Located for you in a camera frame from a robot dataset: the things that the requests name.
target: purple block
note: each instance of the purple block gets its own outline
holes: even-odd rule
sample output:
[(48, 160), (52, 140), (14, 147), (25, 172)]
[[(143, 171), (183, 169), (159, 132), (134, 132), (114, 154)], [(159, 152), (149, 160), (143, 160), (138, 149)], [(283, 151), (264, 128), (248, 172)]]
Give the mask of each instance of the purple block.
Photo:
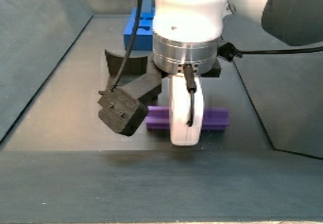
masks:
[[(169, 107), (148, 106), (147, 129), (169, 129)], [(228, 110), (207, 108), (204, 110), (201, 129), (225, 130), (229, 126)]]

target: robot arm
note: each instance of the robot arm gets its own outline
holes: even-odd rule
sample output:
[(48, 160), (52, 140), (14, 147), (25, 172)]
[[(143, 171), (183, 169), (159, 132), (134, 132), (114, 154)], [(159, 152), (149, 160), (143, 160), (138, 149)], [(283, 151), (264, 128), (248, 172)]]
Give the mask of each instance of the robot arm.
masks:
[[(216, 61), (225, 3), (227, 0), (155, 0), (153, 62), (169, 74), (175, 145), (197, 143), (204, 112), (199, 76), (211, 70)], [(193, 93), (187, 89), (187, 78), (196, 83)]]

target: dark gray surface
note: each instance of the dark gray surface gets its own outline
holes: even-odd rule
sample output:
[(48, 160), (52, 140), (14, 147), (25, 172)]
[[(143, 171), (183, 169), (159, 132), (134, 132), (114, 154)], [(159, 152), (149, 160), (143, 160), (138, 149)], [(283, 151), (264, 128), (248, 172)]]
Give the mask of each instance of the dark gray surface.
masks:
[[(288, 49), (259, 26), (224, 20), (224, 40), (240, 50)], [(323, 52), (243, 56), (236, 64), (277, 149), (323, 157)]]
[[(110, 131), (97, 112), (98, 90), (106, 83), (104, 49), (124, 54), (122, 28), (126, 16), (94, 17), (69, 50), (24, 117), (18, 120), (2, 150), (149, 150), (171, 147), (168, 131), (147, 131), (143, 124), (132, 137)], [(149, 52), (133, 52), (147, 55)], [(247, 98), (232, 63), (220, 61), (220, 78), (204, 78), (207, 107), (229, 111), (225, 132), (201, 132), (197, 148), (268, 149), (268, 141)], [(168, 79), (156, 102), (168, 105)]]
[(323, 163), (275, 151), (1, 152), (0, 222), (323, 221)]
[(0, 140), (90, 16), (78, 0), (0, 0)]
[(261, 18), (264, 30), (288, 45), (323, 41), (323, 0), (268, 0)]

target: black object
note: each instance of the black object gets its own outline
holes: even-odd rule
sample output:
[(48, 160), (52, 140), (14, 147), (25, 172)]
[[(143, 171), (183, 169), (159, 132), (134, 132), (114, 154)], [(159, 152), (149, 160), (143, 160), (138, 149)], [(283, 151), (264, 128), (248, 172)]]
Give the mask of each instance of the black object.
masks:
[(268, 0), (261, 25), (291, 46), (323, 41), (323, 0)]
[(232, 61), (236, 56), (239, 56), (240, 58), (243, 57), (240, 51), (231, 43), (225, 43), (223, 46), (219, 47), (217, 56), (228, 61)]
[(122, 87), (109, 90), (114, 76), (120, 71), (124, 58), (105, 53), (109, 78), (100, 94), (101, 109), (98, 117), (106, 126), (118, 134), (130, 136), (148, 115), (147, 104), (161, 93), (161, 71), (155, 67), (151, 56), (128, 58)]

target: bin floor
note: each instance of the bin floor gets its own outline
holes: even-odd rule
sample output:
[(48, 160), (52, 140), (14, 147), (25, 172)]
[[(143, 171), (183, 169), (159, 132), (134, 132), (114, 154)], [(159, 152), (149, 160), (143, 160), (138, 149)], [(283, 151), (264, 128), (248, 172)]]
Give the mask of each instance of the bin floor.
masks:
[[(92, 19), (1, 145), (0, 222), (323, 221), (323, 163), (271, 149), (231, 63), (201, 86), (231, 127), (204, 131), (195, 147), (101, 123), (104, 49), (124, 53), (125, 23)], [(163, 88), (167, 106), (167, 80)]]

